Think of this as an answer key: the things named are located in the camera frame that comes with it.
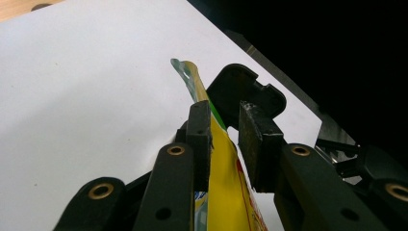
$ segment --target black plastic bracket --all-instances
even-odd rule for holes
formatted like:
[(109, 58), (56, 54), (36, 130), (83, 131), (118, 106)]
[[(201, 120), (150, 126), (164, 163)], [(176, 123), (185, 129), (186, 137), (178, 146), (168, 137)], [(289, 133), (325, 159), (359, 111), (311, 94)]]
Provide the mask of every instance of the black plastic bracket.
[(123, 182), (112, 177), (88, 182), (66, 206), (54, 230), (114, 230), (125, 194)]
[(229, 64), (207, 88), (207, 93), (226, 127), (239, 129), (241, 101), (258, 105), (271, 118), (285, 110), (285, 95), (271, 84), (261, 85), (256, 81), (257, 78), (258, 75), (248, 67)]
[(133, 230), (192, 231), (193, 153), (185, 143), (160, 149)]
[(285, 230), (388, 230), (307, 145), (282, 148), (274, 202)]
[(211, 109), (208, 100), (190, 107), (189, 120), (177, 130), (175, 141), (184, 142), (194, 150), (194, 190), (207, 192), (212, 151)]
[(284, 135), (261, 107), (241, 102), (239, 147), (251, 187), (258, 193), (273, 193)]

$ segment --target yellow snack wrapper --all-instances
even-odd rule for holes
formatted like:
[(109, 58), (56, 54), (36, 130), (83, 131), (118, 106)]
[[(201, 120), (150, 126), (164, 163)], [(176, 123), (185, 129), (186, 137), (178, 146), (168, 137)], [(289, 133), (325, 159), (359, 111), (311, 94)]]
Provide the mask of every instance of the yellow snack wrapper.
[(230, 140), (222, 118), (198, 75), (197, 66), (171, 59), (194, 102), (208, 100), (211, 107), (213, 150), (209, 191), (195, 192), (196, 231), (268, 230), (248, 188), (236, 146)]

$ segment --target white table surface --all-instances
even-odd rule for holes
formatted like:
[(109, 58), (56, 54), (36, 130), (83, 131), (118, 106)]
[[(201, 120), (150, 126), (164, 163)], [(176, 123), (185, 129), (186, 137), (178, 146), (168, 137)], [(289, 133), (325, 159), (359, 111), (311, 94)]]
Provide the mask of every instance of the white table surface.
[[(67, 0), (0, 23), (0, 230), (52, 230), (88, 181), (152, 168), (192, 104), (171, 58), (205, 87), (248, 66), (286, 96), (285, 140), (314, 146), (321, 121), (187, 1)], [(281, 229), (272, 194), (255, 197)]]

